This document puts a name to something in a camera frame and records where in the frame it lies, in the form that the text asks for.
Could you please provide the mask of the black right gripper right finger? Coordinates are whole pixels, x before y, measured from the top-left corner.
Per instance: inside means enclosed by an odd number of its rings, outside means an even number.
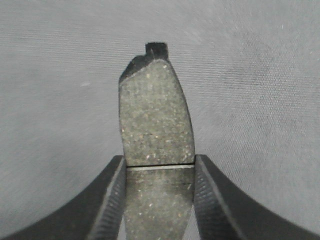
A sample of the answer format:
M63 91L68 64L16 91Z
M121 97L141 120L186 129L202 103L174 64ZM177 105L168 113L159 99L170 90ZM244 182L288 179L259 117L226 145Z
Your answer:
M238 188L207 155L194 165L193 205L202 240L318 240Z

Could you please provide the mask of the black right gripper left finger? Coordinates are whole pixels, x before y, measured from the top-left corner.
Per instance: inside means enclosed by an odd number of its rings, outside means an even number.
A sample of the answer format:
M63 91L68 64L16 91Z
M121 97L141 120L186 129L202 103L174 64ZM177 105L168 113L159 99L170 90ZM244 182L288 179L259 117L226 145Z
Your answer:
M116 240L124 214L126 162L116 155L76 197L7 240Z

